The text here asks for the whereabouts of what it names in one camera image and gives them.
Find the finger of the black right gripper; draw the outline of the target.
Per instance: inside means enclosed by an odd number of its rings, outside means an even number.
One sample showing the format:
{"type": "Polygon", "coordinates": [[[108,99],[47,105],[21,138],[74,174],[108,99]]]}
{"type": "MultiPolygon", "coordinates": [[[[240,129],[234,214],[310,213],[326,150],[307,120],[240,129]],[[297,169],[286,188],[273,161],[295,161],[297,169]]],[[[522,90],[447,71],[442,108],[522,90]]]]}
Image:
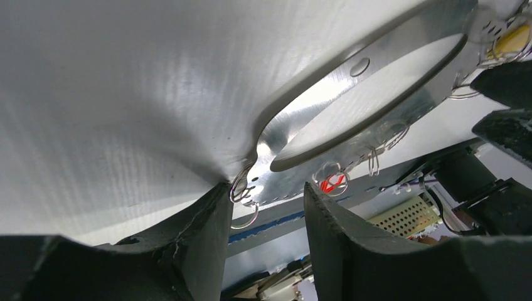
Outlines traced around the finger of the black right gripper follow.
{"type": "Polygon", "coordinates": [[[496,110],[481,119],[472,132],[531,168],[531,110],[496,110]]]}
{"type": "Polygon", "coordinates": [[[512,62],[481,72],[470,87],[512,109],[531,108],[531,60],[512,62]]]}

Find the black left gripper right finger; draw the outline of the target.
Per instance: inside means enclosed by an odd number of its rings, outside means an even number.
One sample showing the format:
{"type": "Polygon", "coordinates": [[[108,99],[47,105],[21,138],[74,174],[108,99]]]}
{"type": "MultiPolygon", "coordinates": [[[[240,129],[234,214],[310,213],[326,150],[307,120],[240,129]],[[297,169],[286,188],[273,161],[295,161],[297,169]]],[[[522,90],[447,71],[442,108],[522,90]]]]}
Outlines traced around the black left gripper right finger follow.
{"type": "Polygon", "coordinates": [[[530,300],[531,238],[473,236],[430,246],[340,206],[312,183],[304,217],[319,300],[530,300]]]}

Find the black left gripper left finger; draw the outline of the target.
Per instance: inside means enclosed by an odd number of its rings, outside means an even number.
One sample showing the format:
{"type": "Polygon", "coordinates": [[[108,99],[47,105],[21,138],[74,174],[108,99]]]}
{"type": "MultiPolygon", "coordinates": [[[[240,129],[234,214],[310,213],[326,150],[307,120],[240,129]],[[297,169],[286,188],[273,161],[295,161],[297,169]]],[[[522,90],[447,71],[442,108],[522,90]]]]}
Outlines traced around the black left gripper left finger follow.
{"type": "Polygon", "coordinates": [[[229,184],[118,243],[1,237],[2,300],[218,300],[232,217],[229,184]]]}

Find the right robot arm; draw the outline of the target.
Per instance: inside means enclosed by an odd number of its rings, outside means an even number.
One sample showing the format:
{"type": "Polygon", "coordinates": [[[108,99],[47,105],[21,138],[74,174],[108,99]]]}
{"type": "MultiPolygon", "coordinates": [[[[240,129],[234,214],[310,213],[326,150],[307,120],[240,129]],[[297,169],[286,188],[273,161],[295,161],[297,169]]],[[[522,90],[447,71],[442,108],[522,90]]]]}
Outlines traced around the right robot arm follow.
{"type": "MultiPolygon", "coordinates": [[[[467,87],[507,107],[489,113],[472,133],[531,167],[531,61],[488,68],[467,87]]],[[[396,183],[423,186],[426,175],[459,203],[454,212],[473,222],[457,235],[531,235],[531,189],[512,178],[497,179],[465,143],[423,156],[396,183]]]]}

